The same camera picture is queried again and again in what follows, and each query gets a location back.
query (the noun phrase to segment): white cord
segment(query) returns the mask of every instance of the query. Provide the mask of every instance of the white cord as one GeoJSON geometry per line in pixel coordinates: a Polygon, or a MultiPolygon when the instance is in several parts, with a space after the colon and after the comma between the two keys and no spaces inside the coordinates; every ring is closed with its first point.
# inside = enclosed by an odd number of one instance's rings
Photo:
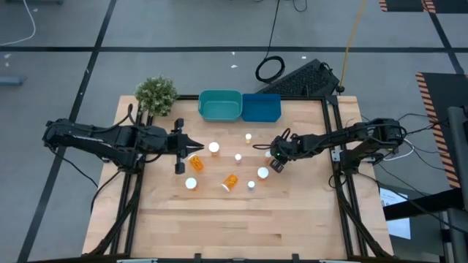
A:
{"type": "Polygon", "coordinates": [[[26,8],[26,11],[27,11],[27,13],[29,15],[29,18],[31,18],[31,23],[32,23],[32,28],[33,28],[31,36],[20,39],[20,40],[17,40],[17,41],[3,43],[3,44],[0,44],[0,46],[13,45],[13,44],[16,44],[16,43],[19,43],[19,42],[22,42],[22,41],[26,41],[26,40],[31,39],[32,37],[34,37],[34,35],[36,34],[36,23],[34,22],[34,19],[33,19],[32,15],[31,15],[31,11],[29,11],[28,4],[26,3],[26,0],[23,0],[23,3],[24,3],[24,7],[26,8]]]}
{"type": "Polygon", "coordinates": [[[403,158],[403,157],[406,157],[406,156],[410,155],[412,152],[414,152],[414,151],[415,151],[415,146],[413,146],[412,143],[411,143],[409,140],[407,140],[407,139],[404,139],[404,141],[405,141],[405,142],[408,142],[409,146],[411,146],[411,151],[410,151],[409,153],[406,153],[406,154],[404,154],[404,155],[402,155],[402,156],[397,156],[397,157],[394,157],[394,158],[390,158],[390,159],[385,159],[385,158],[384,158],[383,160],[384,160],[384,161],[395,161],[395,160],[397,160],[397,159],[401,159],[401,158],[403,158]]]}

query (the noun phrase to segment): gray floor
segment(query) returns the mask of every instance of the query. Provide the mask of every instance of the gray floor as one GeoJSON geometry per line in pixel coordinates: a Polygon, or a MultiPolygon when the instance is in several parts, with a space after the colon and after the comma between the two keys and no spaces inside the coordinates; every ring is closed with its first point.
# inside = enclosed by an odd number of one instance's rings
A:
{"type": "MultiPolygon", "coordinates": [[[[18,45],[93,46],[108,3],[68,0],[62,6],[30,4],[31,9],[37,8],[33,12],[37,33],[18,45]]],[[[359,0],[309,0],[308,10],[297,13],[291,1],[282,1],[273,45],[344,47],[359,4],[359,0]]],[[[273,0],[118,0],[103,46],[265,46],[274,9],[273,0]]],[[[468,46],[468,34],[462,26],[468,15],[438,17],[452,46],[468,46]]],[[[21,3],[0,1],[0,43],[27,36],[30,30],[21,3]]],[[[442,47],[442,43],[426,13],[386,13],[380,11],[376,1],[368,1],[353,46],[442,47]]],[[[255,92],[263,87],[255,80],[254,71],[264,55],[100,53],[78,121],[110,125],[120,95],[133,94],[139,82],[159,74],[173,78],[180,94],[198,94],[210,88],[255,92]]],[[[334,68],[337,75],[344,57],[343,53],[271,55],[284,58],[286,73],[318,58],[334,68]]],[[[0,75],[28,78],[21,87],[0,87],[0,121],[4,124],[0,129],[2,262],[18,258],[52,164],[53,156],[41,142],[45,122],[68,117],[89,57],[90,53],[0,53],[0,75]]],[[[457,57],[467,71],[468,54],[457,57]]],[[[263,73],[268,75],[274,70],[269,65],[263,73]]],[[[424,114],[416,72],[455,73],[443,53],[351,53],[345,94],[358,97],[367,118],[424,114]]],[[[402,123],[408,130],[429,124],[425,118],[415,117],[402,123]]],[[[435,149],[429,131],[409,139],[421,148],[435,149]]],[[[421,155],[431,164],[442,166],[438,155],[421,155]]],[[[66,157],[99,180],[100,160],[73,149],[67,150],[66,157]]],[[[421,191],[449,189],[443,172],[427,167],[414,155],[383,165],[421,191]]],[[[376,173],[382,182],[405,188],[379,168],[376,173]]],[[[30,260],[80,255],[94,192],[86,179],[62,164],[30,260]]],[[[395,251],[404,254],[404,248],[394,245],[395,251]]]]}

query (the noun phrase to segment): teal bin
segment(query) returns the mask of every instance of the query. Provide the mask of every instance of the teal bin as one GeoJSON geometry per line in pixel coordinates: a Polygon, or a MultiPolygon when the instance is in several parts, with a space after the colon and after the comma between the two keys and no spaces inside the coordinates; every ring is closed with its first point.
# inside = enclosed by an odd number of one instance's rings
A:
{"type": "Polygon", "coordinates": [[[205,121],[235,121],[242,113],[239,91],[209,90],[198,97],[198,112],[205,121]]]}

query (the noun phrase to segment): wooden tabletop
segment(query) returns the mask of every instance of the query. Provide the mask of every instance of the wooden tabletop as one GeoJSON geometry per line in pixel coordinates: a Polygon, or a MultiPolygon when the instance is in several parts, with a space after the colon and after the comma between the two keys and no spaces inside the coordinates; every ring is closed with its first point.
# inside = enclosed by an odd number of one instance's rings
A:
{"type": "MultiPolygon", "coordinates": [[[[137,101],[133,96],[120,98],[116,121],[125,116],[129,103],[136,106],[137,101]]],[[[361,121],[355,97],[339,97],[339,109],[343,126],[361,121]]],[[[329,111],[335,129],[331,107],[329,111]]],[[[312,159],[289,162],[281,174],[268,168],[269,178],[257,180],[257,169],[267,165],[265,151],[252,144],[269,144],[286,128],[297,134],[324,134],[320,102],[282,101],[282,116],[276,123],[209,123],[199,115],[197,101],[181,100],[169,116],[155,118],[153,125],[169,131],[177,118],[185,120],[184,133],[205,145],[205,150],[197,152],[205,169],[195,172],[184,160],[186,172],[175,175],[175,156],[162,156],[146,165],[132,257],[193,258],[201,253],[203,258],[217,259],[291,259],[291,254],[299,254],[301,259],[346,258],[336,192],[328,186],[332,169],[327,150],[312,159]],[[246,133],[252,134],[251,145],[245,143],[246,133]],[[219,156],[211,157],[210,142],[220,144],[219,156]],[[237,153],[243,156],[240,165],[235,163],[237,153]],[[221,183],[230,174],[239,181],[228,193],[221,183]],[[185,188],[190,177],[197,179],[196,191],[185,188]],[[247,188],[250,180],[256,183],[254,191],[247,188]]],[[[100,184],[115,171],[113,164],[104,164],[100,184]]],[[[360,171],[374,177],[369,164],[362,164],[360,171]]],[[[98,196],[84,253],[99,243],[115,221],[123,178],[121,175],[98,196]]],[[[392,254],[375,182],[355,175],[355,188],[363,223],[392,254]]],[[[350,228],[354,253],[359,254],[351,221],[350,228]]]]}

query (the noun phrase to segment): yellow cable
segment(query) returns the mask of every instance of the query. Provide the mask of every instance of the yellow cable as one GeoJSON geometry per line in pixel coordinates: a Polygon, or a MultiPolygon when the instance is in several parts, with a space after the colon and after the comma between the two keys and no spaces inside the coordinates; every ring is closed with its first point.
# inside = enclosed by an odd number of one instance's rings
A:
{"type": "Polygon", "coordinates": [[[341,79],[339,81],[339,85],[342,86],[342,87],[344,87],[343,82],[344,82],[344,75],[346,73],[348,50],[350,49],[350,45],[351,45],[352,41],[354,40],[354,35],[356,34],[356,30],[358,29],[358,23],[359,23],[359,20],[361,19],[361,15],[362,15],[362,13],[364,11],[365,6],[366,6],[366,0],[363,0],[362,4],[361,4],[361,7],[359,7],[358,16],[356,17],[356,21],[354,22],[354,26],[352,27],[351,36],[350,36],[350,39],[348,40],[348,44],[346,46],[346,51],[344,51],[343,70],[341,71],[341,79]]]}

